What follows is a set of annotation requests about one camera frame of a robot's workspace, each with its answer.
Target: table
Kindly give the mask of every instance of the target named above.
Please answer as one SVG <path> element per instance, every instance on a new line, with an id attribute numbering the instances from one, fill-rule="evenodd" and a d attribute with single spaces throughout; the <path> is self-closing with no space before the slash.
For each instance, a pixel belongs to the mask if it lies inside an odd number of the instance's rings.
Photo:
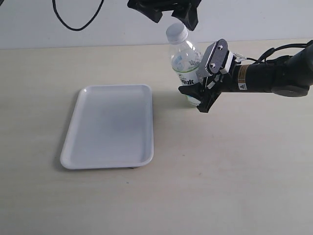
<path id="1" fill-rule="evenodd" d="M 258 57 L 307 41 L 229 48 Z M 166 45 L 0 50 L 0 71 L 2 235 L 312 234 L 312 92 L 222 94 L 202 114 L 177 91 Z M 78 91 L 129 83 L 153 90 L 153 160 L 62 168 Z"/>

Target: white tray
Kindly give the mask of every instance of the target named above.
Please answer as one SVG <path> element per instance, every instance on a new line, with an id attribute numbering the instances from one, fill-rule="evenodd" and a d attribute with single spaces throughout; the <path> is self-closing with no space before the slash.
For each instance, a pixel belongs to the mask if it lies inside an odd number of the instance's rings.
<path id="1" fill-rule="evenodd" d="M 60 157 L 65 168 L 138 167 L 152 157 L 149 86 L 89 86 L 80 91 Z"/>

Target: white wall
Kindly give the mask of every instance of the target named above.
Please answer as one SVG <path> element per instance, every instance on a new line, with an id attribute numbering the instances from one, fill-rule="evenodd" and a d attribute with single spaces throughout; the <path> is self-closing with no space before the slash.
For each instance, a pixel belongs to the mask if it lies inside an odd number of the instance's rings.
<path id="1" fill-rule="evenodd" d="M 85 24 L 100 2 L 56 1 L 72 27 Z M 312 0 L 202 0 L 193 35 L 198 42 L 310 38 L 312 12 Z M 55 17 L 51 0 L 5 0 L 0 7 L 0 48 L 162 44 L 166 28 L 176 21 L 167 13 L 156 24 L 128 9 L 127 0 L 105 0 L 89 27 L 72 32 Z"/>

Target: plastic water bottle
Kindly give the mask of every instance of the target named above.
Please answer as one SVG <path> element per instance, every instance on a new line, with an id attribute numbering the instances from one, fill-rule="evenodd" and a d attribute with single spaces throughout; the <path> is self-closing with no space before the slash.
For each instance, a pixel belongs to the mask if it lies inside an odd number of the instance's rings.
<path id="1" fill-rule="evenodd" d="M 174 23 L 166 30 L 167 40 L 170 43 L 169 58 L 173 70 L 178 75 L 183 86 L 190 86 L 199 82 L 197 70 L 202 55 L 197 46 L 188 38 L 188 30 L 182 23 Z M 200 101 L 188 96 L 188 101 L 199 105 Z"/>

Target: bottle cap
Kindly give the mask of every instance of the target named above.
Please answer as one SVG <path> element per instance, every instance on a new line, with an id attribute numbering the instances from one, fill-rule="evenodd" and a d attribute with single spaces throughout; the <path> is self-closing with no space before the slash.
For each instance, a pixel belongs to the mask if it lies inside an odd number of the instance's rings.
<path id="1" fill-rule="evenodd" d="M 183 23 L 174 23 L 166 30 L 166 37 L 170 44 L 177 45 L 188 37 L 188 30 Z"/>

